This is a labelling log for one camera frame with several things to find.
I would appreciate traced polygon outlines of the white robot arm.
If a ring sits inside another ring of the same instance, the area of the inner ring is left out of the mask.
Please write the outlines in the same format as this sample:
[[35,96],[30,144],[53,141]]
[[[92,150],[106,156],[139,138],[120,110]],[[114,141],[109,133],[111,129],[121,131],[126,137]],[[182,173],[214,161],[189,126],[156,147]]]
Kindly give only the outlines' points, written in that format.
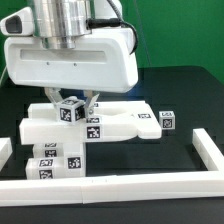
[[101,92],[127,92],[138,80],[135,27],[119,0],[28,0],[0,20],[6,68],[17,85],[38,86],[52,103],[82,90],[85,112]]

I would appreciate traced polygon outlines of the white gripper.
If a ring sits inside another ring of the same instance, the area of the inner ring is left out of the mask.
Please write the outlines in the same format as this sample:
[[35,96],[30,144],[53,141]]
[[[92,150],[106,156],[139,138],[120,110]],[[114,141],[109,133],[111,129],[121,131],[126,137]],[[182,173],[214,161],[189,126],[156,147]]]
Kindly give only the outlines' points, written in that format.
[[86,6],[25,7],[0,21],[6,68],[17,85],[85,90],[85,114],[100,92],[127,92],[138,81],[134,32],[116,19],[93,19]]

